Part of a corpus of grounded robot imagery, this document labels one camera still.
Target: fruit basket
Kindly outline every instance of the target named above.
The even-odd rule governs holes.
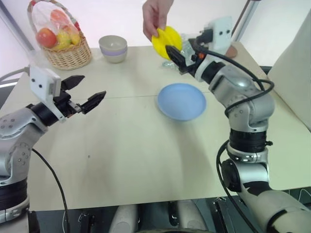
[[[52,3],[59,8],[49,12],[46,27],[34,24],[33,9],[39,2],[47,2],[49,6]],[[72,70],[83,67],[91,61],[91,51],[78,22],[62,4],[54,0],[32,0],[27,11],[37,42],[54,67]],[[47,13],[45,15],[41,13],[40,16],[47,17]]]

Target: blue plate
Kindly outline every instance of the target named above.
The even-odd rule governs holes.
[[[192,120],[206,109],[206,99],[195,86],[175,83],[164,87],[158,97],[160,110],[175,120]]]

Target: plastic bag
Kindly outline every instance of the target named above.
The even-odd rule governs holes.
[[[180,51],[180,53],[186,58],[186,65],[190,66],[190,65],[194,64],[194,61],[191,60],[191,57],[193,54],[195,54],[195,52],[194,52],[193,48],[191,47],[191,44],[188,41],[188,39],[193,38],[193,36],[181,34],[181,38],[183,41],[183,49]],[[178,67],[172,61],[165,61],[162,63],[162,66],[178,70]]]
[[[78,45],[81,41],[79,30],[73,25],[62,8],[50,2],[34,5],[32,19],[39,45],[55,51]]]

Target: black cable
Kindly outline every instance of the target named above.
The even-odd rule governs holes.
[[[251,97],[248,97],[246,99],[243,99],[243,100],[240,100],[238,102],[235,102],[234,104],[230,105],[229,107],[227,107],[225,109],[225,115],[226,117],[228,117],[229,115],[229,111],[234,108],[235,106],[241,104],[241,103],[245,103],[245,102],[248,102],[248,101],[251,101],[251,100],[254,100],[254,99],[257,99],[261,96],[264,96],[265,94],[269,93],[270,91],[272,91],[272,89],[274,88],[274,83],[270,80],[264,80],[264,79],[258,79],[259,82],[261,83],[268,83],[270,84],[269,88],[267,90],[264,90],[263,92],[260,92],[259,94],[257,95],[254,95],[254,96],[251,96]]]
[[[52,172],[56,182],[57,182],[57,185],[59,187],[59,190],[60,190],[60,193],[62,195],[62,199],[63,199],[63,204],[64,204],[64,208],[65,208],[65,214],[66,214],[66,219],[67,219],[67,222],[66,222],[66,225],[67,225],[67,233],[70,233],[70,223],[69,223],[69,217],[68,217],[68,207],[67,207],[67,203],[66,203],[66,198],[65,198],[65,194],[64,194],[64,190],[62,188],[62,185],[60,184],[60,181],[55,173],[55,171],[53,170],[53,168],[50,166],[50,164],[48,163],[48,161],[45,160],[45,158],[38,152],[36,151],[35,149],[33,149],[33,152],[36,153],[40,159],[45,163],[45,165],[50,169],[50,171]]]
[[[225,141],[225,143],[222,144],[222,146],[219,148],[218,153],[217,153],[217,157],[216,157],[216,168],[217,168],[217,174],[220,180],[220,183],[222,184],[222,187],[224,188],[225,193],[227,194],[228,198],[230,199],[230,201],[232,202],[232,204],[234,205],[234,207],[236,208],[236,210],[238,211],[238,213],[241,215],[241,217],[243,218],[243,220],[245,221],[245,223],[249,226],[249,228],[254,232],[254,233],[259,233],[256,228],[253,226],[253,224],[248,220],[248,218],[245,216],[245,214],[243,213],[243,211],[240,209],[240,207],[238,206],[238,204],[235,202],[235,200],[233,199],[233,197],[231,196],[231,194],[229,193],[227,187],[225,186],[224,180],[221,176],[220,173],[220,156],[222,155],[222,153],[224,152],[224,150],[227,147],[229,140]]]
[[[257,82],[258,86],[260,87],[260,89],[262,91],[264,91],[264,87],[262,85],[262,83],[259,81],[259,79],[257,78],[257,76],[255,74],[253,74],[250,70],[248,70],[247,68],[245,68],[244,66],[242,66],[240,63],[232,60],[231,58],[226,57],[225,55],[222,55],[220,53],[217,52],[213,52],[208,50],[208,48],[205,48],[201,45],[198,44],[197,39],[194,40],[194,49],[198,50],[199,52],[205,53],[205,54],[209,54],[218,58],[221,58],[229,63],[231,63],[232,65],[236,66],[237,68],[243,70],[246,74],[248,74],[249,76],[252,77],[252,79]]]

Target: bowl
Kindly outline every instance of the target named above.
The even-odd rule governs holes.
[[[117,35],[107,35],[99,39],[99,47],[108,62],[120,63],[127,55],[127,42]]]

